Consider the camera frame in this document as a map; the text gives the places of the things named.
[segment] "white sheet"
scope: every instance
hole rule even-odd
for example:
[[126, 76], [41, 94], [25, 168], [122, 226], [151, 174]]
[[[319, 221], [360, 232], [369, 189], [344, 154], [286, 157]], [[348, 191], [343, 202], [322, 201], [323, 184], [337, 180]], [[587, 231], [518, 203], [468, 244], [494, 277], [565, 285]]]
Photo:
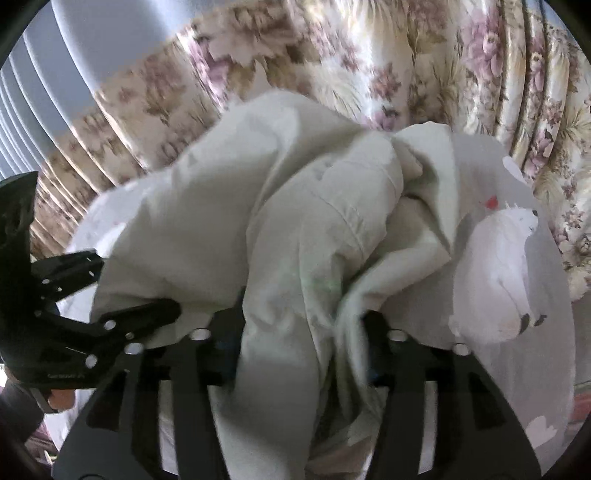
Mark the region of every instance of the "white sheet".
[[[543, 325], [534, 326], [536, 317], [501, 344], [463, 331], [456, 338], [448, 327], [454, 272], [475, 226], [509, 209], [504, 202], [529, 216], [537, 208], [499, 152], [497, 142], [435, 125], [393, 138], [370, 134], [309, 100], [268, 95], [229, 113], [155, 181], [115, 245], [95, 313], [172, 297], [183, 315], [153, 339], [161, 345], [206, 325], [248, 279], [236, 388], [212, 398], [233, 480], [301, 478], [306, 468], [361, 472], [383, 396], [366, 384], [358, 319], [382, 306], [392, 326], [424, 343], [466, 342], [547, 469], [570, 410], [574, 341], [545, 219], [524, 245], [527, 301], [531, 312], [544, 313]], [[472, 195], [466, 183], [475, 186]], [[333, 351], [345, 427], [312, 445]], [[170, 422], [161, 426], [170, 447]]]

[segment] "red spot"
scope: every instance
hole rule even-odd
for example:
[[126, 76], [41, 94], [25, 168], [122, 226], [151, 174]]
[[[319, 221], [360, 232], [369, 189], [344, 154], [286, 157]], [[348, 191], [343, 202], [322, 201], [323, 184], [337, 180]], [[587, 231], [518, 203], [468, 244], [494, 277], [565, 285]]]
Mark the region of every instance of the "red spot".
[[499, 200], [496, 198], [496, 195], [493, 195], [486, 201], [484, 205], [489, 210], [496, 210], [497, 208], [499, 208]]

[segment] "black bracket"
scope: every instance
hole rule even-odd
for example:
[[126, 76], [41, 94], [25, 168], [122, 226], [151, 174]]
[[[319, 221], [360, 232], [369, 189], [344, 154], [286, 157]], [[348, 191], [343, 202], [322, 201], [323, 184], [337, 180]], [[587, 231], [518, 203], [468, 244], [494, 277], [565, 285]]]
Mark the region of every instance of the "black bracket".
[[95, 251], [31, 263], [30, 225], [37, 173], [0, 182], [0, 354], [46, 411], [50, 389], [93, 388], [131, 340], [174, 322], [169, 299], [110, 313], [98, 323], [62, 317], [56, 302], [99, 279]]
[[208, 385], [231, 384], [244, 327], [242, 298], [178, 343], [123, 353], [70, 431], [56, 480], [171, 480], [161, 468], [158, 389], [170, 380], [178, 477], [229, 480]]
[[[446, 351], [391, 330], [379, 312], [362, 319], [369, 380], [388, 400], [367, 480], [541, 478], [540, 466], [505, 397], [467, 347]], [[425, 382], [437, 384], [432, 470], [419, 475]]]

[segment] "crumpled fabric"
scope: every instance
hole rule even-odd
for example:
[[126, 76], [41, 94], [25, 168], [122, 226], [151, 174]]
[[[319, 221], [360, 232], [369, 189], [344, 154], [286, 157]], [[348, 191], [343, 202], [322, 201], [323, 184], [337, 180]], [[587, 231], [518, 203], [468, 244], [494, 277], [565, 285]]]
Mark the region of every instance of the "crumpled fabric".
[[[230, 110], [159, 174], [105, 264], [93, 320], [176, 300], [182, 314], [145, 341], [154, 348], [206, 327], [246, 286], [235, 385], [210, 388], [233, 480], [367, 466], [384, 395], [365, 379], [359, 318], [452, 262], [474, 200], [457, 142], [444, 125], [369, 131], [272, 92]], [[443, 327], [434, 346], [449, 348]], [[174, 471], [165, 388], [161, 400]]]

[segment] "floral curtain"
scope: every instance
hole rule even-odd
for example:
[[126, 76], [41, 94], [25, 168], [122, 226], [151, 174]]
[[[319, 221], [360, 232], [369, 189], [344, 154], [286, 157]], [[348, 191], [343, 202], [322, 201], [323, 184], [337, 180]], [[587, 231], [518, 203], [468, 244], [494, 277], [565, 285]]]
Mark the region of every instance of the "floral curtain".
[[272, 87], [369, 128], [497, 137], [547, 209], [572, 298], [591, 285], [591, 64], [539, 0], [258, 0], [199, 15], [103, 82], [55, 140], [33, 254], [62, 251], [97, 195], [169, 165]]

